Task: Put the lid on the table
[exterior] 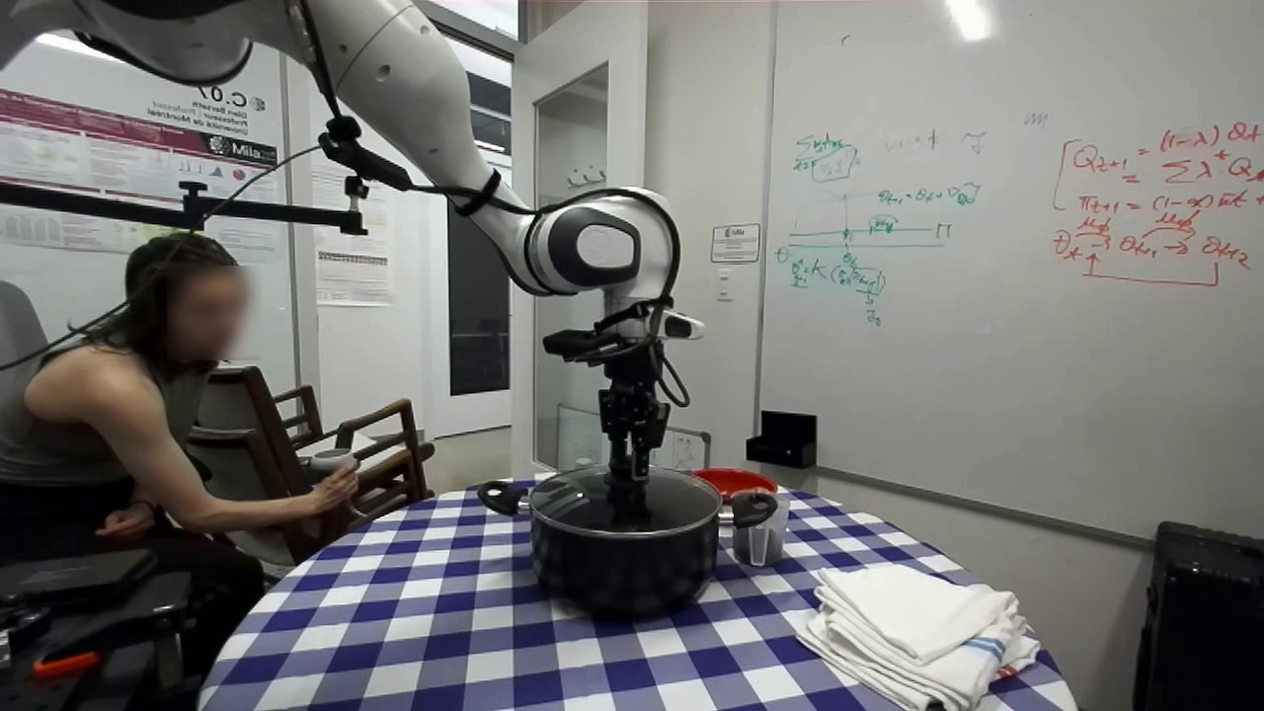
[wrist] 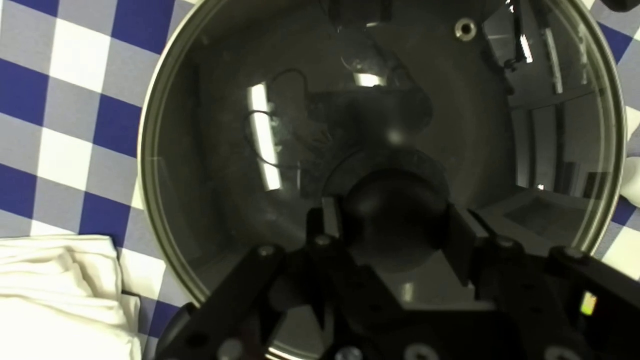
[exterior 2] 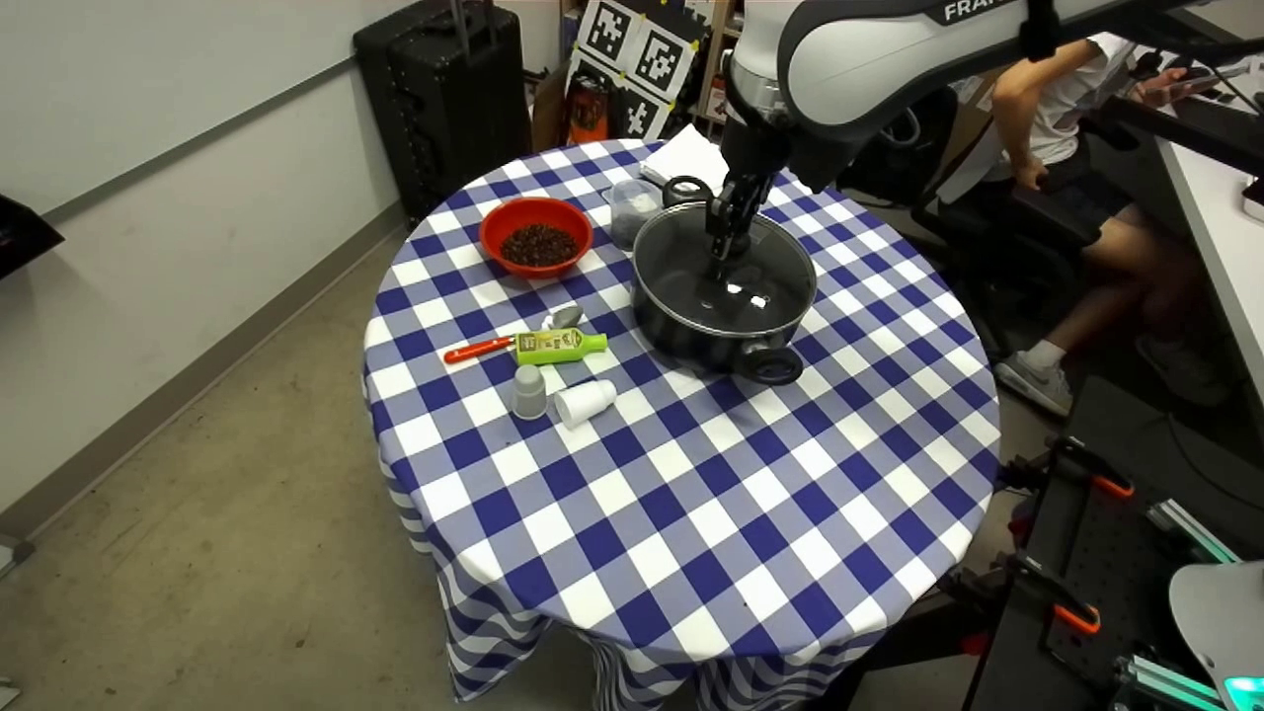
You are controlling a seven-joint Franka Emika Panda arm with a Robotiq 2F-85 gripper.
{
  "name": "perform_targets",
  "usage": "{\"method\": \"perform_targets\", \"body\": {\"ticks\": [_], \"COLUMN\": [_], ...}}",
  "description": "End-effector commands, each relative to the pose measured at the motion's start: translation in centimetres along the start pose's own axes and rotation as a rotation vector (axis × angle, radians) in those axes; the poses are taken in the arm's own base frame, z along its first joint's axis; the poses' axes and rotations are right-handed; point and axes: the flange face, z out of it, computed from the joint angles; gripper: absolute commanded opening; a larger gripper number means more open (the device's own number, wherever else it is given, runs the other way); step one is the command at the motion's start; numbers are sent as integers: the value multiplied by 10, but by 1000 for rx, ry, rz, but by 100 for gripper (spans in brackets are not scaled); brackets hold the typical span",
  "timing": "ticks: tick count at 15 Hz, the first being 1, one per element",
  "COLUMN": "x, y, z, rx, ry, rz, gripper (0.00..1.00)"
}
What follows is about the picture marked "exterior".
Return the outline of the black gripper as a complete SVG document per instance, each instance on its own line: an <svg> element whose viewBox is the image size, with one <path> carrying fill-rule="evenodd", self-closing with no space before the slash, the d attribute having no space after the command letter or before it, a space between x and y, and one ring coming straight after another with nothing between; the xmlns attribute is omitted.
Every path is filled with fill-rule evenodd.
<svg viewBox="0 0 1264 711"><path fill-rule="evenodd" d="M694 332L701 321L683 317L675 303L633 303L594 329L560 329L547 337L551 356L601 366L610 379L601 391L601 428L611 440L611 510L623 510L629 503L646 510L648 503L652 449L663 444L668 416L692 402L663 344L692 340Z"/></svg>

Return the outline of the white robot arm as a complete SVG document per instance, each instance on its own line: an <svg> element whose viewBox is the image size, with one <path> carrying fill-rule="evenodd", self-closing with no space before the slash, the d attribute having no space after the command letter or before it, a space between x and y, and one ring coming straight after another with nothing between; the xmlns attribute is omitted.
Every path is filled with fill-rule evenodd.
<svg viewBox="0 0 1264 711"><path fill-rule="evenodd" d="M668 428L655 387L680 228L640 184L523 207L480 155L465 67L417 0L0 0L0 59L48 33L185 88L239 75L256 45L284 50L472 219L531 298L601 290L604 317L547 349L604 366L610 495L615 506L648 498L648 457Z"/></svg>

